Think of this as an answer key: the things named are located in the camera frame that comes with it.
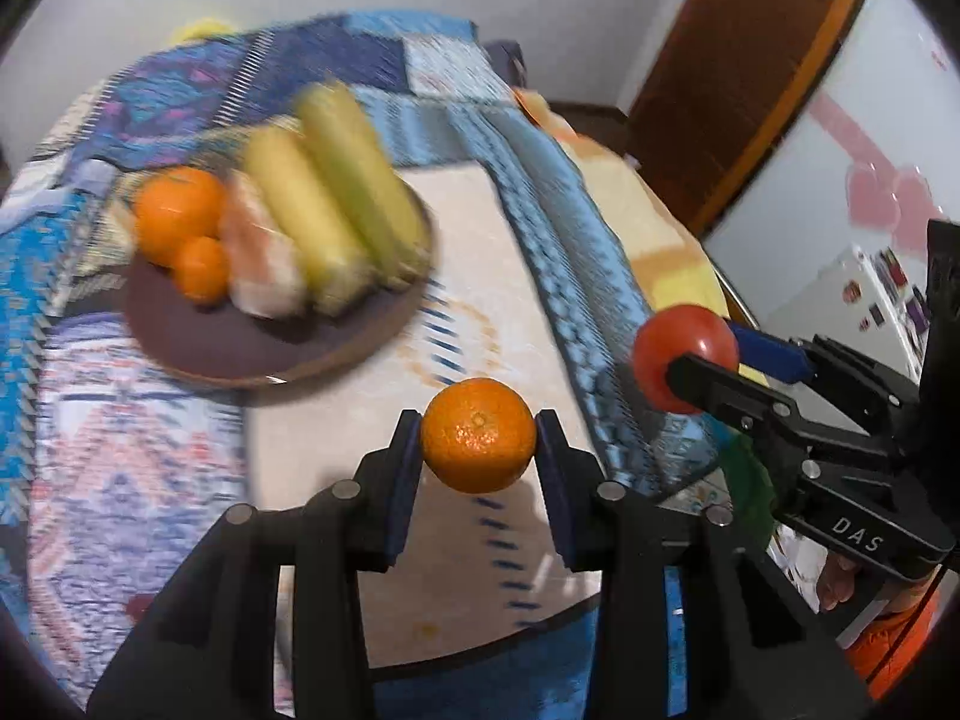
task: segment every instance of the wooden door frame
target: wooden door frame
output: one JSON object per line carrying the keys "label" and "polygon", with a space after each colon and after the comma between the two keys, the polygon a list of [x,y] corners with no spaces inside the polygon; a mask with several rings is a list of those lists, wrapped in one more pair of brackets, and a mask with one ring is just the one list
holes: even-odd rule
{"label": "wooden door frame", "polygon": [[817,29],[813,42],[790,83],[760,124],[747,148],[744,148],[733,166],[724,173],[707,202],[697,211],[690,223],[690,232],[695,236],[702,238],[709,231],[773,153],[779,138],[798,116],[803,104],[829,69],[829,62],[850,30],[862,1],[833,0],[830,3],[826,18]]}

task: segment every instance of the door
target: door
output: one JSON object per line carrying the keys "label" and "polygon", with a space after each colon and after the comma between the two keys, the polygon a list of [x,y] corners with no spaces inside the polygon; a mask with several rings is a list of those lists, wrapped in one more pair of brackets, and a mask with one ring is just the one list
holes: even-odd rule
{"label": "door", "polygon": [[686,1],[628,124],[644,179],[695,235],[784,133],[859,1]]}

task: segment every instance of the human hand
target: human hand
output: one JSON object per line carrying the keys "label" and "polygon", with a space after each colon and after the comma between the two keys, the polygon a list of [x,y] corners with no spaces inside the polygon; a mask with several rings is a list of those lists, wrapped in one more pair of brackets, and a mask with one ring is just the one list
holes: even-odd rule
{"label": "human hand", "polygon": [[[824,570],[820,572],[817,580],[817,597],[820,599],[821,611],[829,611],[837,604],[844,603],[853,597],[854,578],[859,570],[859,563],[848,557],[834,552],[827,555]],[[931,571],[923,581],[904,586],[904,589],[886,605],[884,613],[894,614],[915,607],[920,603],[935,574],[935,570]]]}
{"label": "human hand", "polygon": [[853,578],[860,566],[848,557],[831,552],[817,580],[820,610],[829,611],[853,597]]}

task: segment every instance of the wooden floor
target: wooden floor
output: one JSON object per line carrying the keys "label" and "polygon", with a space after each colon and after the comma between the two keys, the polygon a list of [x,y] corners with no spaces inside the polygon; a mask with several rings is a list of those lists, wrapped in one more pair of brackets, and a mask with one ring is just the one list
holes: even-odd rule
{"label": "wooden floor", "polygon": [[593,138],[623,156],[630,150],[627,117],[616,108],[581,103],[550,103],[550,110],[563,116],[579,134]]}

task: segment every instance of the pink sticker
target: pink sticker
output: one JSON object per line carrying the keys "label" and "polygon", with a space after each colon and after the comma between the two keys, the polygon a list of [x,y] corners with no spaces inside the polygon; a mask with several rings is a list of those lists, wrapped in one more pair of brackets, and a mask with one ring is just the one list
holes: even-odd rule
{"label": "pink sticker", "polygon": [[880,184],[873,165],[851,165],[847,170],[847,208],[857,227],[892,232],[901,219],[896,196]]}
{"label": "pink sticker", "polygon": [[894,247],[923,259],[926,224],[932,218],[943,218],[944,212],[934,205],[930,185],[918,167],[905,167],[896,174],[894,196],[901,209],[901,220],[894,230]]}
{"label": "pink sticker", "polygon": [[926,259],[926,224],[944,212],[916,166],[896,170],[880,147],[827,92],[810,100],[810,116],[853,160],[847,171],[851,224],[893,233],[899,252]]}

